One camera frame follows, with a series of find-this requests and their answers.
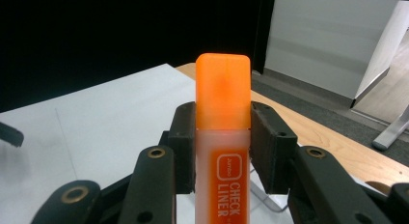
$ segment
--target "white panel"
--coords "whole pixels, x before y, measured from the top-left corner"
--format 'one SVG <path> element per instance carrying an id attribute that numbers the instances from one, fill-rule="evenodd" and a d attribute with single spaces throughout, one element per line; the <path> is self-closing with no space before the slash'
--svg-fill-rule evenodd
<path id="1" fill-rule="evenodd" d="M 355 98 L 360 95 L 380 74 L 391 66 L 400 42 L 409 27 L 409 2 L 397 2 L 394 12 L 376 46 L 368 69 Z"/>
<path id="2" fill-rule="evenodd" d="M 276 0 L 265 67 L 355 98 L 391 0 Z"/>

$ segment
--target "orange highlighter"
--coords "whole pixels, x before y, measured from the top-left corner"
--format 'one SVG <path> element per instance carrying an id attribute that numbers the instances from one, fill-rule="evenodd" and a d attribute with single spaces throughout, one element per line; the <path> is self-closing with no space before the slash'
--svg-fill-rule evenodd
<path id="1" fill-rule="evenodd" d="M 250 222 L 250 60 L 196 62 L 196 224 Z"/>

